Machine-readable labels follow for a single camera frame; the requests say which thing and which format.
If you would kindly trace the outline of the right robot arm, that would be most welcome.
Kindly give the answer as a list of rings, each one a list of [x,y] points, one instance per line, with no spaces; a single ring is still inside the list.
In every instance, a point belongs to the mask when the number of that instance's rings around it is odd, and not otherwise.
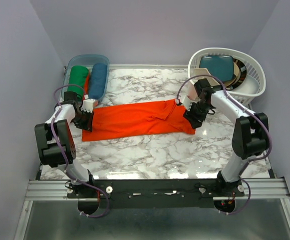
[[[209,75],[197,75],[194,83],[198,102],[188,96],[180,101],[185,107],[183,117],[193,129],[202,126],[209,111],[221,111],[233,124],[232,136],[233,155],[227,165],[219,171],[215,191],[226,196],[236,188],[241,180],[240,176],[250,162],[265,159],[264,152],[272,150],[272,137],[269,133],[268,117],[264,113],[256,113],[235,100],[226,90],[224,84],[216,77],[215,86],[210,85]]]

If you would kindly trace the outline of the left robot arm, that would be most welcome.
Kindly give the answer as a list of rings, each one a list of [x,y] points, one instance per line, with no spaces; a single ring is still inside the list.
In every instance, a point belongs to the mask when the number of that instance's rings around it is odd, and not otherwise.
[[[93,175],[76,161],[76,146],[70,130],[73,123],[78,129],[92,131],[93,109],[98,101],[84,95],[82,100],[73,91],[64,93],[52,116],[34,127],[37,150],[42,165],[61,170],[71,181],[71,187],[86,198],[95,194]]]

